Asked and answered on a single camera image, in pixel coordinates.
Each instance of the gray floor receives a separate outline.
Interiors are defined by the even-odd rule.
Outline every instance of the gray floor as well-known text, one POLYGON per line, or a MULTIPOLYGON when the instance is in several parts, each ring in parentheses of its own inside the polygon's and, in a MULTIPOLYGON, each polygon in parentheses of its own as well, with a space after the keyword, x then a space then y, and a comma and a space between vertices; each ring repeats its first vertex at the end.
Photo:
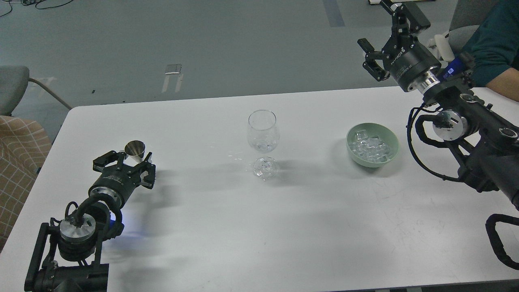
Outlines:
MULTIPOLYGON (((425 43, 448 29, 456 1, 418 5, 432 23, 420 35, 425 43)), ((0 15, 8 9, 0 2, 0 15)), ((88 0, 48 10, 13 4, 0 24, 0 64, 28 66, 74 107, 395 85, 362 69, 357 39, 380 49, 391 26, 368 0, 88 0), (182 74, 166 77, 166 65, 176 63, 182 74)), ((39 121, 52 140, 66 114, 32 85, 13 113, 39 121)), ((510 283, 488 285, 423 291, 511 291, 510 283)))

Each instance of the green bowl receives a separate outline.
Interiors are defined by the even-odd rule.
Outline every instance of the green bowl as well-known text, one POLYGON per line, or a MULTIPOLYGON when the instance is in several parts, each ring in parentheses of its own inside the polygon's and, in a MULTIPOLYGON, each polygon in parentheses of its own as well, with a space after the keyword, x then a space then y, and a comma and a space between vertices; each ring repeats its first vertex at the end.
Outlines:
POLYGON ((380 167, 391 160, 393 160, 398 154, 399 143, 396 135, 388 128, 383 125, 375 124, 375 123, 363 123, 358 124, 351 128, 348 131, 348 135, 346 135, 346 147, 348 148, 348 152, 350 153, 351 158, 357 162, 358 164, 365 167, 380 167), (350 148, 350 143, 355 142, 357 140, 355 133, 357 131, 365 129, 368 137, 378 136, 381 140, 383 140, 390 148, 390 152, 387 155, 387 160, 385 162, 370 162, 367 161, 358 155, 356 155, 350 148))

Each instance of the white object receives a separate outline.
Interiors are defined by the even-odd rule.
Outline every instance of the white object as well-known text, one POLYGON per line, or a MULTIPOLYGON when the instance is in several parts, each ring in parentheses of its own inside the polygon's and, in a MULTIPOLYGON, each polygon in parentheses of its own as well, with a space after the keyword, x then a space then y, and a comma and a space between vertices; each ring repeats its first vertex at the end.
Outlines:
POLYGON ((434 35, 434 38, 427 42, 426 47, 440 61, 451 62, 454 60, 454 53, 448 40, 448 32, 434 35))
MULTIPOLYGON (((477 92, 519 124, 519 104, 477 92)), ((507 197, 442 181, 411 158, 405 124, 421 102, 417 91, 385 87, 76 107, 0 254, 0 287, 23 288, 40 224, 87 197, 99 176, 94 158, 134 139, 153 152, 157 181, 152 190, 134 191, 122 209, 125 230, 103 243, 110 292, 338 291, 516 279, 485 232, 489 215, 518 215, 507 197), (276 113, 283 135, 272 151, 281 169, 267 181, 251 174, 257 153, 245 139, 247 117, 262 108, 276 113), (361 122, 390 128, 401 142, 398 159, 365 171, 348 157, 344 137, 361 122)), ((456 172, 448 150, 414 141, 433 170, 456 172)), ((503 229, 507 251, 517 256, 519 234, 503 229)))

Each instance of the person's arm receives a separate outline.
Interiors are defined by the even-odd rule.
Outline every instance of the person's arm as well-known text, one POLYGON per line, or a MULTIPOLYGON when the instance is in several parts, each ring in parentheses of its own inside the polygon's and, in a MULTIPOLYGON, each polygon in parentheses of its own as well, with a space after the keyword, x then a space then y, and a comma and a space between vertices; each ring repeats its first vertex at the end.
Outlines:
POLYGON ((519 101, 519 72, 511 64, 519 50, 519 1, 501 0, 467 42, 478 86, 519 101))
POLYGON ((502 96, 519 101, 519 71, 514 68, 506 69, 487 83, 486 87, 502 96))

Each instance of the chair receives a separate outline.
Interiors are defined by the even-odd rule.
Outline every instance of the chair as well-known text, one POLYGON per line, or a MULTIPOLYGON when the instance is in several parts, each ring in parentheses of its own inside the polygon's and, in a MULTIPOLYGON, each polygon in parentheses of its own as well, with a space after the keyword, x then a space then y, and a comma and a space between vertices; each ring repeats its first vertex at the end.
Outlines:
POLYGON ((458 0, 448 32, 430 39, 427 47, 439 60, 451 62, 500 0, 458 0))
POLYGON ((45 84, 30 78, 29 68, 25 66, 0 66, 0 115, 11 116, 12 111, 20 103, 29 81, 41 86, 69 110, 72 108, 45 84))
POLYGON ((51 147, 47 133, 36 121, 11 117, 29 81, 72 108, 47 86, 30 78, 27 67, 0 66, 0 252, 51 147))

